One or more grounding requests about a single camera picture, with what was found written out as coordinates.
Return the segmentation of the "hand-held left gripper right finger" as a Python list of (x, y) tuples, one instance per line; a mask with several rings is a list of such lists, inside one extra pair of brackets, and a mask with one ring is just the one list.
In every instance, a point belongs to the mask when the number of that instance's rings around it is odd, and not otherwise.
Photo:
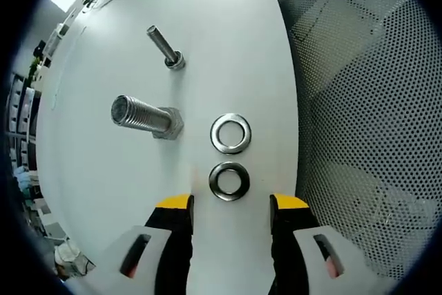
[(270, 199), (270, 294), (382, 294), (383, 279), (362, 251), (330, 226), (318, 224), (300, 198), (273, 193)]

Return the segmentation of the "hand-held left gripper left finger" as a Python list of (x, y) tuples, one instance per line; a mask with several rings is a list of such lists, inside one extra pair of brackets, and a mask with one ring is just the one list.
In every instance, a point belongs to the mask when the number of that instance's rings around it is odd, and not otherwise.
[(158, 203), (143, 226), (114, 240), (79, 279), (80, 294), (185, 294), (193, 254), (190, 193)]

